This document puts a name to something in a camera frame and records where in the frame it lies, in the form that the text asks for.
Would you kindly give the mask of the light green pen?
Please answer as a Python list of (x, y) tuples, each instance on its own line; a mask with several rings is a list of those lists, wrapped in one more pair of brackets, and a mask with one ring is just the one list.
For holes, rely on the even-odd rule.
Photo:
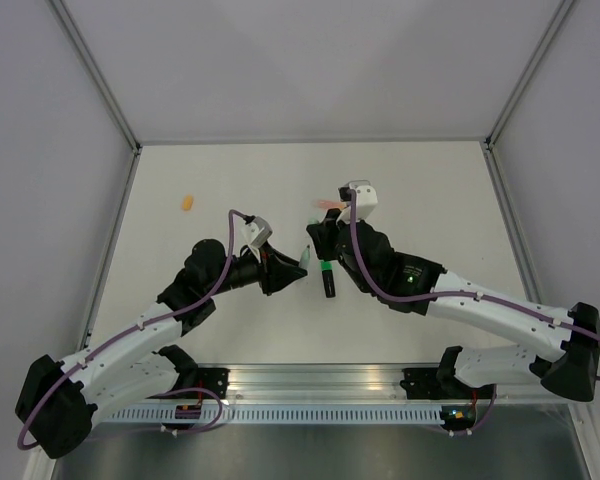
[(311, 246), (307, 245), (304, 248), (304, 250), (302, 251), (302, 254), (300, 256), (299, 267), (306, 270), (310, 263), (310, 257), (311, 257)]

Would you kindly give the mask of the dark green marker pen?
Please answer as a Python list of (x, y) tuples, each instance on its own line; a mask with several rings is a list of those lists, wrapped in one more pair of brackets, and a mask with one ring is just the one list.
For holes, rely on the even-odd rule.
[(332, 270), (323, 270), (322, 274), (322, 283), (324, 287), (324, 293), (326, 298), (335, 298), (336, 297), (336, 287), (335, 287), (335, 279)]

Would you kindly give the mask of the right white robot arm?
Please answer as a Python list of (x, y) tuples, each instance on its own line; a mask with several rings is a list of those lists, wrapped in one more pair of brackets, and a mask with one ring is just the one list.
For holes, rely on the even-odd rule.
[(476, 285), (443, 265), (395, 250), (363, 220), (354, 226), (332, 209), (307, 232), (323, 261), (336, 261), (357, 288), (389, 309), (449, 319), (507, 340), (504, 347), (445, 349), (435, 373), (449, 397), (500, 384), (539, 384), (561, 398), (594, 398), (600, 358), (596, 307), (535, 304)]

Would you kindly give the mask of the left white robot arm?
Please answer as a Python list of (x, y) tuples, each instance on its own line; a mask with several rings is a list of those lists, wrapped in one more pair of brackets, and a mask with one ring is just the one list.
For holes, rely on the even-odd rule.
[(269, 243), (230, 255), (218, 240), (199, 241), (172, 283), (125, 329), (60, 360), (45, 354), (31, 363), (15, 406), (23, 423), (18, 448), (41, 447), (58, 459), (131, 404), (168, 392), (188, 397), (197, 365), (175, 342), (215, 312), (214, 295), (256, 284), (270, 296), (306, 277), (308, 259)]

